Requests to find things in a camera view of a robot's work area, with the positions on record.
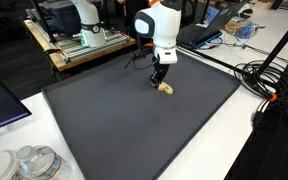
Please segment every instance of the white table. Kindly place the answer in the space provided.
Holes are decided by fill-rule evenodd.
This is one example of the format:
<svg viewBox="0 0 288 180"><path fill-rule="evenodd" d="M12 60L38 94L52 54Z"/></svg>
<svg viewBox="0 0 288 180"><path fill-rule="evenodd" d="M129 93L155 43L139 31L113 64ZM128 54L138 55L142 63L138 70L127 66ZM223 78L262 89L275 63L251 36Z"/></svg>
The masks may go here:
<svg viewBox="0 0 288 180"><path fill-rule="evenodd" d="M266 28L260 30L248 44L266 51L272 50L288 29L288 11L285 10L254 9L252 20ZM253 50L225 45L203 52L231 65L266 57ZM280 56L288 59L288 44ZM232 71L218 64L198 59L232 74ZM262 101L240 87L176 157L160 179L223 179L252 132L252 116ZM47 145L73 166L72 179L84 179L43 95L39 93L22 102L33 115L0 128L0 151L18 150L25 145Z"/></svg>

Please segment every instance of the black cable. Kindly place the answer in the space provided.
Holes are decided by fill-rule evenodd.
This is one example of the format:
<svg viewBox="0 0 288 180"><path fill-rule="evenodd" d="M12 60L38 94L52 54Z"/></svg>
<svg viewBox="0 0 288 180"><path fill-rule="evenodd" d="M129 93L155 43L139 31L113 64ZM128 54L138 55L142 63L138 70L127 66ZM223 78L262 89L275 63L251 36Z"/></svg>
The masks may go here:
<svg viewBox="0 0 288 180"><path fill-rule="evenodd" d="M214 49L214 48L220 46L221 44L223 44L223 39L222 38L217 38L217 39L221 40L221 42L219 42L219 43L208 42L207 43L207 44L217 44L217 45L212 45L212 46L210 46L208 48L197 48L197 50L210 50L210 49Z"/></svg>
<svg viewBox="0 0 288 180"><path fill-rule="evenodd" d="M238 45L238 44L236 44L236 43L234 43L234 44L225 43L224 40L223 40L222 38L220 38L220 37L218 37L217 39L221 40L221 42L219 42L219 43L216 43L216 42L208 42L208 44L218 44L218 45L224 44L224 45L227 45L227 46L242 47L242 45Z"/></svg>
<svg viewBox="0 0 288 180"><path fill-rule="evenodd" d="M282 119L285 112L286 112L285 110L281 111L278 122L280 122L280 120ZM253 127L256 129L272 130L272 128L274 128L274 127L270 127L270 125L273 122L273 119L265 118L263 120L263 116L264 116L263 112L257 112L257 114L255 115L255 118L253 119Z"/></svg>
<svg viewBox="0 0 288 180"><path fill-rule="evenodd" d="M226 67L226 68L232 69L232 70L237 71L237 72L242 72L242 70L239 69L239 68L237 68L236 66L232 66L232 65L227 64L227 63L225 63L225 62L223 62L223 61L220 61L220 60L218 60L218 59L216 59L216 58L213 58L213 57L211 57L211 56L209 56L209 55L206 55L206 54L204 54L204 53L201 53L201 52L199 52L199 51L196 51L196 50L193 49L192 47L188 47L188 46L186 46L186 45L184 45L184 44L178 44L177 47L181 47L180 49L185 49L186 52L190 52L190 54L192 54L192 55L194 55L194 56L200 56L200 57L203 57L203 58L205 58L205 59L207 59L207 60L210 60L210 61L213 61L213 62L215 62L215 63L217 63L217 64L220 64L220 65L222 65L222 66L224 66L224 67Z"/></svg>
<svg viewBox="0 0 288 180"><path fill-rule="evenodd" d="M136 66L136 64L135 64L135 61L136 60L133 60L133 66L134 66L134 68L136 69L136 70L145 70L145 69L147 69L147 68L150 68L150 67L152 67L157 61L154 61L152 64L150 64L150 65L147 65L147 66L144 66L144 67L137 67Z"/></svg>
<svg viewBox="0 0 288 180"><path fill-rule="evenodd" d="M262 76L260 76L257 70L263 62L264 61L252 61L247 64L239 64L236 67L242 66L243 71L242 73L239 73L240 76L234 71L234 75L250 92L269 100L271 104L276 105L276 108L283 110L288 106L288 70L276 63L272 63L272 65L276 67L269 66ZM266 79L275 85L274 92L266 87L267 84L263 79Z"/></svg>

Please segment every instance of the container lid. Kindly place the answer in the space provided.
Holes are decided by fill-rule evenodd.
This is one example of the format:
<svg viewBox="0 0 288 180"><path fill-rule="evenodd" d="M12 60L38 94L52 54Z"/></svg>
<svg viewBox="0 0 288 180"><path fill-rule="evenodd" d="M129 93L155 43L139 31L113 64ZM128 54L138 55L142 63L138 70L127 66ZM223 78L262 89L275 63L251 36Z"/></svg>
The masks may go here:
<svg viewBox="0 0 288 180"><path fill-rule="evenodd" d="M17 152L17 159L21 162L29 161L36 154L35 149L32 146L24 146Z"/></svg>
<svg viewBox="0 0 288 180"><path fill-rule="evenodd" d="M0 152L0 180L10 180L16 174L19 162L16 159L16 152Z"/></svg>
<svg viewBox="0 0 288 180"><path fill-rule="evenodd" d="M64 11L76 9L71 0L50 0L43 2L43 7L49 11Z"/></svg>

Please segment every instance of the yellow object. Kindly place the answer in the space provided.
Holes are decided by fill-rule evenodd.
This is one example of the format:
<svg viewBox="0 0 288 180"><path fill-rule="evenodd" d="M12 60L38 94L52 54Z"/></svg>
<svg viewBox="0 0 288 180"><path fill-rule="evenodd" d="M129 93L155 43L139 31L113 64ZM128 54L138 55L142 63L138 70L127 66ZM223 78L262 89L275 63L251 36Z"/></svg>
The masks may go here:
<svg viewBox="0 0 288 180"><path fill-rule="evenodd" d="M224 27L225 31L230 35L236 35L241 32L241 28L248 24L255 24L250 20L245 20L239 17L233 17ZM256 34L256 30L254 30L250 37L253 37Z"/></svg>
<svg viewBox="0 0 288 180"><path fill-rule="evenodd" d="M173 88L166 84L165 82L162 82L158 88L157 88L158 91L160 92L165 92L166 94L173 94Z"/></svg>

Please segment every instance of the cable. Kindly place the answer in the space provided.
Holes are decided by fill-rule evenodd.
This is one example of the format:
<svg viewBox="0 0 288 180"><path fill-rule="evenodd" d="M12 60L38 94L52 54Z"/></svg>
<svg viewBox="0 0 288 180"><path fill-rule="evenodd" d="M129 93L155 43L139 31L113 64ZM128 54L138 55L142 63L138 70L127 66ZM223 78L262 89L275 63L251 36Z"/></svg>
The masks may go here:
<svg viewBox="0 0 288 180"><path fill-rule="evenodd" d="M147 65L147 66L144 66L144 67L137 67L136 66L136 64L135 64L135 61L136 60L133 60L133 66L134 66L134 68L136 69L136 70L145 70L145 69L147 69L147 68L149 68L149 67L152 67L156 62L157 62L157 60L156 61L154 61L152 64L150 64L150 65Z"/></svg>
<svg viewBox="0 0 288 180"><path fill-rule="evenodd" d="M266 107L269 105L269 102L270 101L268 100L264 100L263 103L259 105L257 111L264 113Z"/></svg>
<svg viewBox="0 0 288 180"><path fill-rule="evenodd" d="M227 46L242 47L242 45L238 45L238 44L236 44L236 43L230 44L230 43L224 43L224 42L222 42L222 43L209 42L209 44L219 44L219 45L223 44L223 45L227 45Z"/></svg>
<svg viewBox="0 0 288 180"><path fill-rule="evenodd" d="M197 50L210 50L210 49L214 49L214 48L220 46L220 45L223 43L223 39L222 39L222 38L218 37L218 38L216 38L216 39L220 40L219 43L214 43L214 44L217 44L217 45L212 45L212 46L210 46L210 47L208 47L208 48L198 48Z"/></svg>
<svg viewBox="0 0 288 180"><path fill-rule="evenodd" d="M283 115L284 115L285 111L281 111L280 117L278 119L278 122L280 122L280 120L282 119ZM269 118L265 118L263 120L264 117L264 112L261 111L257 111L257 113L255 114L255 117L252 120L252 124L253 127L256 129L267 129L267 130L272 130L272 126L271 123L273 122L273 119L269 119Z"/></svg>
<svg viewBox="0 0 288 180"><path fill-rule="evenodd" d="M260 76L257 70L262 63L263 61L252 61L247 64L238 64L236 67L242 66L243 71L239 73L239 76L234 71L234 75L251 93L266 99L275 105L275 108L284 110L288 106L288 70L272 63L275 67L269 66ZM270 81L272 85L268 87L263 79Z"/></svg>
<svg viewBox="0 0 288 180"><path fill-rule="evenodd" d="M188 47L188 46L186 46L186 45L184 45L184 44L178 44L177 47L178 47L178 48L181 47L181 48L179 48L179 49L185 50L185 52L187 52L187 53L189 53L189 54L191 54L191 55L193 55L193 56L205 58L205 59L207 59L207 60L213 61L213 62L215 62L215 63L217 63L217 64L220 64L220 65L222 65L222 66L224 66L224 67L226 67L226 68L229 68L229 69L231 69L231 70L234 70L234 71L236 71L236 72L242 72L241 69L239 69L239 68L237 68L237 67L235 67L235 66L232 66L232 65L230 65L230 64L227 64L227 63L225 63L225 62L223 62L223 61L220 61L220 60L218 60L218 59L216 59L216 58L214 58L214 57L211 57L211 56L209 56L209 55L206 55L206 54L204 54L204 53L201 53L201 52L199 52L199 51L196 51L196 50L193 49L192 47Z"/></svg>
<svg viewBox="0 0 288 180"><path fill-rule="evenodd" d="M265 54L265 55L269 55L269 54L270 54L270 53L267 52L267 51L264 51L264 50L261 50L261 49L258 49L258 48L249 46L249 45L247 45L247 44L244 44L244 45L242 46L243 49L245 49L246 47L247 47L247 48L250 48L250 49L252 49L252 50L254 50L254 51L256 51L256 52ZM284 61L284 62L286 62L286 63L288 63L288 60L287 60L287 59L281 58L281 57L279 57L279 56L276 56L276 58L277 58L277 59L280 59L280 60L282 60L282 61Z"/></svg>

